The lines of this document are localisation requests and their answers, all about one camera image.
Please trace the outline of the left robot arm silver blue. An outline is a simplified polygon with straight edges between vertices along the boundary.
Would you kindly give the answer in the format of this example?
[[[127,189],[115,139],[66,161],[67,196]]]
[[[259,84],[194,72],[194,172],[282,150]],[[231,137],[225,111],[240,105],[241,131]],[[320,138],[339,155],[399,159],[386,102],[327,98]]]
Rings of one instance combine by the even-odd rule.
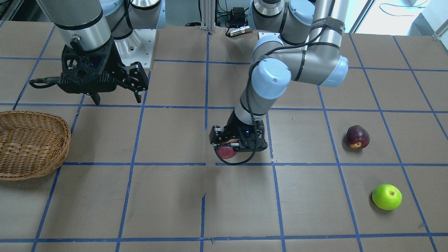
[[[252,51],[247,84],[226,126],[213,126],[215,150],[237,153],[267,148],[263,119],[290,82],[336,87],[348,72],[341,56],[347,0],[252,0],[249,26],[270,32]]]

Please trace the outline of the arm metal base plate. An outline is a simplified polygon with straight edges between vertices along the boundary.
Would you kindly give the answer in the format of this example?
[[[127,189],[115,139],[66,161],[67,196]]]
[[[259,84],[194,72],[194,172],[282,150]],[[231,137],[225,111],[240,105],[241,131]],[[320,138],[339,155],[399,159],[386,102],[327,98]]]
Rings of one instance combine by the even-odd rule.
[[[156,29],[133,30],[126,38],[115,39],[114,42],[121,60],[126,66],[133,62],[140,62],[144,70],[150,70],[156,37]]]
[[[259,32],[258,33],[259,39],[256,43],[256,45],[261,45],[266,42],[274,41],[277,43],[280,43],[281,45],[284,45],[283,40],[280,38],[280,33],[269,33],[269,32]]]

